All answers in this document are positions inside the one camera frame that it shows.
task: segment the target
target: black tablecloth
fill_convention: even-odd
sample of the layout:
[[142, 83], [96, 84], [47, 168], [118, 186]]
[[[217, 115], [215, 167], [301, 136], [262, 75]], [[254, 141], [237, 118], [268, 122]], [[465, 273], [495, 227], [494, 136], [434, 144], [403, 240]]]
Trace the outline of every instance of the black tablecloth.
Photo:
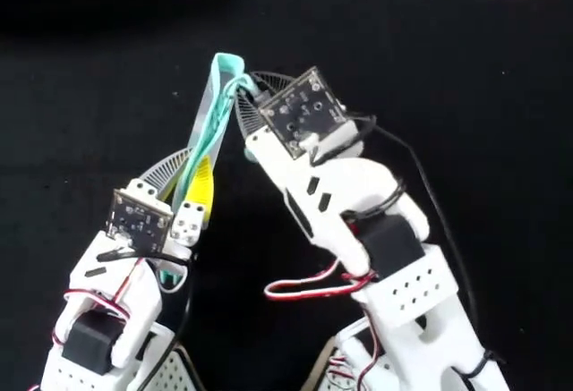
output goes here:
[[[411, 142], [458, 237], [480, 336], [508, 362], [509, 383], [570, 389], [571, 8], [0, 0], [2, 389], [40, 378], [67, 276], [112, 189], [186, 143], [218, 51], [251, 70], [297, 75], [316, 64], [352, 110]], [[240, 139], [231, 123], [184, 341], [210, 390], [297, 389], [359, 312], [348, 298], [263, 298], [270, 280], [307, 276], [329, 255], [308, 245]], [[414, 168], [392, 151], [368, 140], [367, 156], [404, 176], [432, 216]]]

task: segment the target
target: teal ribbon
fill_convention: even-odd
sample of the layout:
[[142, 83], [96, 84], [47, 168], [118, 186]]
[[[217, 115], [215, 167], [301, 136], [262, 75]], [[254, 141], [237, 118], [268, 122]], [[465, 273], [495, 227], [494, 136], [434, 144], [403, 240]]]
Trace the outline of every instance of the teal ribbon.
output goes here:
[[[230, 81], [227, 81], [221, 88], [222, 78], [230, 78]], [[203, 122], [199, 139], [196, 141], [192, 141], [192, 138], [189, 139], [188, 147], [191, 149], [191, 153], [177, 182], [173, 196], [172, 209], [175, 213], [184, 201], [184, 196], [197, 172], [199, 163], [225, 133], [235, 103], [235, 94], [239, 87], [251, 92], [257, 90], [251, 77], [244, 73], [243, 58], [238, 55], [217, 53], [211, 63], [206, 88], [206, 90], [210, 90], [207, 92], [210, 92], [212, 96], [210, 108]]]

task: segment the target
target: circuit board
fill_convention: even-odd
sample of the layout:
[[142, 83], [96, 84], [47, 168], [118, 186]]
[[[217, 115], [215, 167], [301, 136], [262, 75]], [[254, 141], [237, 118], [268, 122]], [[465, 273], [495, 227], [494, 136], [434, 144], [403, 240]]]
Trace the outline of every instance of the circuit board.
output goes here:
[[137, 251], [157, 252], [163, 249], [173, 216], [137, 200], [119, 190], [107, 219], [107, 234], [121, 234], [131, 240]]
[[299, 142], [316, 133], [319, 141], [348, 118], [316, 67], [264, 103], [259, 112], [293, 159], [305, 151]]

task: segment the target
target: yellow connector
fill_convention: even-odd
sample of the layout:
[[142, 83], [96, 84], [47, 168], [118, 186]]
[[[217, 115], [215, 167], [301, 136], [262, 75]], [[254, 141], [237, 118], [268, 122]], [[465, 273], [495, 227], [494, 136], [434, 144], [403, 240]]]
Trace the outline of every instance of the yellow connector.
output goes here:
[[203, 222], [207, 224], [213, 208], [213, 197], [215, 195], [215, 183], [213, 181], [213, 168], [209, 156], [199, 163], [197, 172], [193, 177], [185, 200], [200, 203], [205, 208], [205, 217]]

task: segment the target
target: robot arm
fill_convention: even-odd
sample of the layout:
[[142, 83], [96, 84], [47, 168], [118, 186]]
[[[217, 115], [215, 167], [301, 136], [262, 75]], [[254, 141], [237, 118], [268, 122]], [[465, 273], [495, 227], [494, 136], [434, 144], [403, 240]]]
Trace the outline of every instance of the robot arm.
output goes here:
[[[458, 391], [466, 389], [461, 378], [476, 390], [508, 390], [497, 363], [483, 362], [440, 247], [424, 243], [425, 214], [387, 167], [358, 157], [363, 137], [320, 73], [311, 69], [259, 112], [266, 124], [245, 146], [308, 240], [332, 252], [356, 281], [377, 276], [353, 293], [366, 317], [338, 335], [339, 357], [331, 362], [342, 359], [347, 368], [338, 374], [359, 391]], [[425, 329], [416, 322], [422, 316]], [[370, 359], [356, 339], [364, 324], [383, 356]]]
[[98, 232], [70, 275], [42, 391], [136, 391], [167, 349], [174, 333], [156, 322], [162, 309], [156, 272], [186, 276], [205, 212], [187, 201], [173, 216], [156, 195], [140, 179], [115, 192], [107, 230]]

